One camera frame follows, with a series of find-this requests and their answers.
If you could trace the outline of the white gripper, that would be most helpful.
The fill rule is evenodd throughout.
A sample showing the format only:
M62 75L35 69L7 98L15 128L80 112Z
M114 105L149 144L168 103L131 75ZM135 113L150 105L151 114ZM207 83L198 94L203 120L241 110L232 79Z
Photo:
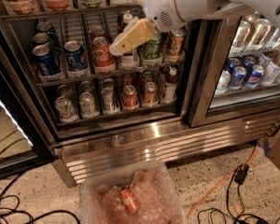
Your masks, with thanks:
M155 26L163 33L181 28L189 22L183 14L186 7L187 0L145 0L143 10L147 19L124 15L109 51L120 56L143 45L154 36Z

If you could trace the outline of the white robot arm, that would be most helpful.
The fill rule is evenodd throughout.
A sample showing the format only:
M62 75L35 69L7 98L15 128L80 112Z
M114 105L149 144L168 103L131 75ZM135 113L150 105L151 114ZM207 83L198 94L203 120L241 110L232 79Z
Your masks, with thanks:
M143 45L156 31L179 29L189 21L221 20L256 10L280 28L280 0L138 0L145 17L133 19L109 47L119 56Z

